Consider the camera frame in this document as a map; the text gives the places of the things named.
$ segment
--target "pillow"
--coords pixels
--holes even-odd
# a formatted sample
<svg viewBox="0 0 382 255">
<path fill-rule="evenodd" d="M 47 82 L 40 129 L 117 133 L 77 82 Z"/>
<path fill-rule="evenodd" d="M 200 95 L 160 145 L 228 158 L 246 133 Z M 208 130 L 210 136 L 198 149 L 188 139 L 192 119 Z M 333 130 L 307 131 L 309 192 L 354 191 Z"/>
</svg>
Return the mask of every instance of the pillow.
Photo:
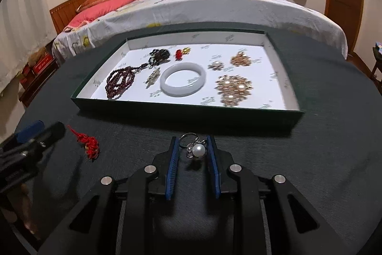
<svg viewBox="0 0 382 255">
<path fill-rule="evenodd" d="M 101 2 L 100 4 L 81 11 L 73 18 L 72 21 L 69 22 L 68 26 L 66 26 L 63 31 L 71 32 L 73 29 L 91 23 L 99 17 L 102 17 L 109 12 L 116 11 L 118 8 L 121 8 L 133 1 L 135 0 L 108 0 Z"/>
<path fill-rule="evenodd" d="M 79 6 L 76 10 L 77 13 L 80 13 L 81 11 L 90 8 L 94 5 L 100 4 L 101 2 L 108 1 L 108 0 L 87 0 L 82 3 L 81 6 Z"/>
</svg>

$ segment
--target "red knotted cord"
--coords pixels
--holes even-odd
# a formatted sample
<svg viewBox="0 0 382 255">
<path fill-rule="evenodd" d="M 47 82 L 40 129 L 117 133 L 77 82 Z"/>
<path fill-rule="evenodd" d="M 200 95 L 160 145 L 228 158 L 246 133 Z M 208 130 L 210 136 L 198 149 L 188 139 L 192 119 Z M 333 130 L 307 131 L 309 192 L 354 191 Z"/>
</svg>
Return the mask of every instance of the red knotted cord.
<svg viewBox="0 0 382 255">
<path fill-rule="evenodd" d="M 77 141 L 85 144 L 85 150 L 89 159 L 97 159 L 99 155 L 98 141 L 93 136 L 88 136 L 85 133 L 78 133 L 68 125 L 70 131 L 77 137 Z"/>
</svg>

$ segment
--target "orange pillow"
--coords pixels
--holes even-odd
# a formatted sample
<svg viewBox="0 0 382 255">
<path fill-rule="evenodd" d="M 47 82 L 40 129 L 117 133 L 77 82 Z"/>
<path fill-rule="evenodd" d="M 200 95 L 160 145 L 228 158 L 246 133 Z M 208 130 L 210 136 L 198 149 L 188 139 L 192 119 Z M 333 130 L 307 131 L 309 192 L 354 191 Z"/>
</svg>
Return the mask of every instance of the orange pillow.
<svg viewBox="0 0 382 255">
<path fill-rule="evenodd" d="M 108 0 L 87 0 L 85 1 L 81 6 L 79 6 L 76 10 L 77 13 L 80 13 L 81 11 L 93 7 L 94 5 L 100 4 L 101 2 L 108 1 Z"/>
</svg>

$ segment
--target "wooden headboard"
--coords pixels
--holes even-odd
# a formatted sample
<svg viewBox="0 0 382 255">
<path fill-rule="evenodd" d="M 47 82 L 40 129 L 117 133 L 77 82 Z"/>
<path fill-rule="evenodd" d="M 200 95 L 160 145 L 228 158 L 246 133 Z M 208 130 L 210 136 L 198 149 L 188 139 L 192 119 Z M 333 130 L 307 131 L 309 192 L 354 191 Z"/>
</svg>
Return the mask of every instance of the wooden headboard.
<svg viewBox="0 0 382 255">
<path fill-rule="evenodd" d="M 76 9 L 86 0 L 68 0 L 50 10 L 54 27 L 57 34 L 61 33 L 65 26 L 76 16 Z"/>
</svg>

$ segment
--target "white patterned bedspread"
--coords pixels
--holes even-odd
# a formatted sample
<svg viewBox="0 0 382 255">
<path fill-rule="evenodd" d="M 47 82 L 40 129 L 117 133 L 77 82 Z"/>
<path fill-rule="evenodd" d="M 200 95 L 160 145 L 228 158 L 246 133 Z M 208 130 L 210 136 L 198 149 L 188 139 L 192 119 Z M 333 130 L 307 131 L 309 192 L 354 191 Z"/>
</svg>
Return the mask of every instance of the white patterned bedspread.
<svg viewBox="0 0 382 255">
<path fill-rule="evenodd" d="M 348 53 L 341 27 L 323 14 L 287 0 L 136 0 L 76 31 L 60 33 L 53 53 L 63 62 L 116 34 L 189 22 L 242 22 L 282 28 L 333 46 L 345 58 Z"/>
</svg>

